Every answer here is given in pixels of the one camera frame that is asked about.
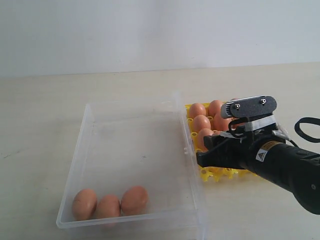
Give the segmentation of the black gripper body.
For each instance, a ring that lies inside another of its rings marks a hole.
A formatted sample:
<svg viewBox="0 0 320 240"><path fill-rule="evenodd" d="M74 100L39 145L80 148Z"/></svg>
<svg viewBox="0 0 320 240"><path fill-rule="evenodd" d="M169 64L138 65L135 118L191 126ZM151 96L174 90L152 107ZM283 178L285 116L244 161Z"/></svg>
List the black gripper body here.
<svg viewBox="0 0 320 240"><path fill-rule="evenodd" d="M275 136L271 128L262 128L246 132L242 138L226 137L220 132L217 135L205 136L204 144L208 151L196 154L201 167L221 167L245 169L250 172L283 172L284 157L276 155L275 150L266 150L263 144L271 141L285 143L284 139Z"/></svg>

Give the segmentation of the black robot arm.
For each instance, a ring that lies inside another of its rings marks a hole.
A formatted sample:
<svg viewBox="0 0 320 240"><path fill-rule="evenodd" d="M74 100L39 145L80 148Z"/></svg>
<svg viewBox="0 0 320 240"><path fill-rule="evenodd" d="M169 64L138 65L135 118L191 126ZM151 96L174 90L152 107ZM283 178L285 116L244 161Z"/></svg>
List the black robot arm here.
<svg viewBox="0 0 320 240"><path fill-rule="evenodd" d="M206 152L196 154L197 164L248 170L291 192L308 212L320 213L320 155L286 144L271 131L246 133L242 138L228 132L203 138Z"/></svg>

